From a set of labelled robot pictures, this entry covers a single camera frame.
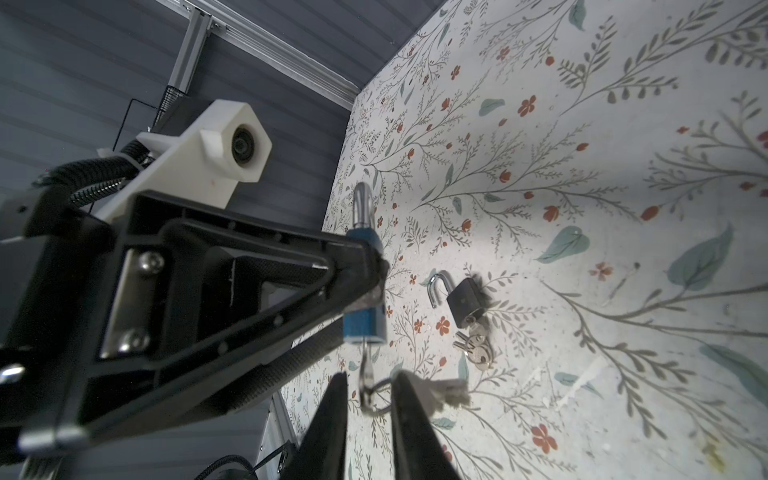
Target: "padlock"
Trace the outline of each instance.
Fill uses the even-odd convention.
[[[467,328],[485,313],[485,306],[477,283],[472,278],[466,277],[454,288],[445,271],[435,273],[427,283],[427,294],[429,294],[432,308],[437,308],[438,305],[435,294],[435,282],[438,279],[442,280],[442,284],[448,292],[448,306],[451,308],[453,320],[458,328]]]

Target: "bolt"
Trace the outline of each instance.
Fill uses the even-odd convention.
[[[157,275],[164,266],[165,259],[158,252],[148,251],[139,255],[139,270],[144,275]]]
[[[118,351],[120,351],[120,353],[143,351],[149,346],[149,340],[149,335],[142,329],[126,330],[120,337]]]
[[[6,365],[0,370],[0,385],[18,382],[24,376],[25,370],[21,363]]]

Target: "floral tablecloth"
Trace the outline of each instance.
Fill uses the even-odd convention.
[[[464,478],[768,478],[766,63],[768,0],[449,0],[363,90],[324,229],[372,186],[374,369],[468,379],[432,419]],[[434,270],[486,295],[489,371]],[[302,435],[346,371],[347,475],[392,478],[360,358],[283,396]]]

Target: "red flower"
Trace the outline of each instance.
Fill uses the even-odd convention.
[[[524,117],[529,112],[532,112],[535,109],[535,106],[533,105],[536,101],[536,95],[531,95],[530,100],[523,100],[523,102],[520,104],[520,108],[518,108],[518,113],[521,117]]]
[[[504,61],[508,53],[509,47],[502,47],[502,49],[498,51],[498,55],[496,55],[496,60]]]
[[[589,274],[592,276],[597,275],[598,280],[600,280],[601,282],[604,282],[605,277],[608,275],[611,275],[614,272],[614,268],[612,266],[608,266],[608,264],[605,262],[600,262],[594,267],[597,270],[589,270]]]
[[[645,221],[649,221],[651,218],[656,217],[659,213],[659,207],[656,205],[653,205],[652,207],[648,207],[645,209],[642,215],[640,215],[640,218],[642,218]]]
[[[560,217],[560,209],[557,208],[555,205],[550,205],[549,207],[546,207],[544,212],[544,220],[547,222],[552,222],[553,220],[557,220],[558,217]]]
[[[544,453],[549,453],[550,448],[552,450],[558,449],[558,443],[548,435],[547,426],[543,423],[540,423],[538,427],[531,428],[531,433],[533,434],[534,445],[541,447]]]
[[[451,323],[444,316],[441,316],[440,321],[437,322],[437,330],[439,330],[440,336],[448,334],[450,326]]]

